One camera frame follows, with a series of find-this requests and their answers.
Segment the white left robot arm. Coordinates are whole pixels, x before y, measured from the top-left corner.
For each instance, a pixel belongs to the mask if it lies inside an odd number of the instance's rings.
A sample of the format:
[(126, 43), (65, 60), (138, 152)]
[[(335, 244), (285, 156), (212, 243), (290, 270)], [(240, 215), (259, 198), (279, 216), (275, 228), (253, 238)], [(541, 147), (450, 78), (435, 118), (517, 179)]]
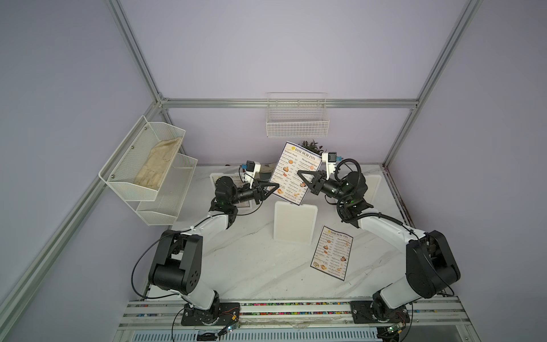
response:
[(203, 219), (184, 230), (168, 229), (152, 243), (156, 250), (148, 281), (186, 301), (181, 313), (183, 326), (215, 325), (224, 316), (218, 292), (200, 282), (205, 239), (233, 225), (239, 203), (252, 200), (261, 205), (278, 189), (278, 183), (265, 180), (238, 188), (232, 178), (222, 176), (215, 182), (215, 196)]

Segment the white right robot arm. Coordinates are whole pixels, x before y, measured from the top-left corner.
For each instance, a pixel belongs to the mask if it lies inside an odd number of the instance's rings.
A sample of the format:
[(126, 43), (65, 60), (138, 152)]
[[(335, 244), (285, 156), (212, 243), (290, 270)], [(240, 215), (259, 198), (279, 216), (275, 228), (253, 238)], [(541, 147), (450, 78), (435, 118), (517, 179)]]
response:
[(461, 272), (443, 233), (424, 232), (381, 212), (365, 199), (366, 177), (354, 159), (344, 159), (333, 172), (300, 170), (297, 175), (314, 195), (335, 201), (341, 222), (364, 229), (389, 243), (405, 256), (405, 273), (374, 293), (366, 317), (388, 322), (418, 299), (438, 295), (461, 278)]

